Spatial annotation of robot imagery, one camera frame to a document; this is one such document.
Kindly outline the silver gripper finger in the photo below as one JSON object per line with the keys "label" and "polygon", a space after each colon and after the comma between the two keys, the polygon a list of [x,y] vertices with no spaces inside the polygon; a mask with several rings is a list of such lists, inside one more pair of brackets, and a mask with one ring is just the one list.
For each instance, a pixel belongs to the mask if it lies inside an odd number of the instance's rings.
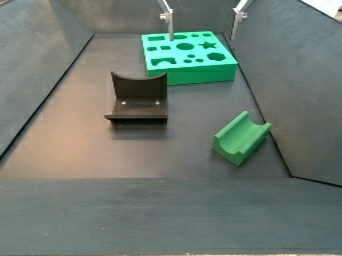
{"label": "silver gripper finger", "polygon": [[238,5],[233,8],[234,11],[234,23],[230,39],[234,40],[238,31],[239,23],[249,17],[247,8],[251,5],[254,0],[241,0]]}
{"label": "silver gripper finger", "polygon": [[167,0],[158,0],[158,3],[162,8],[159,17],[169,25],[169,38],[170,40],[174,40],[174,10],[169,5]]}

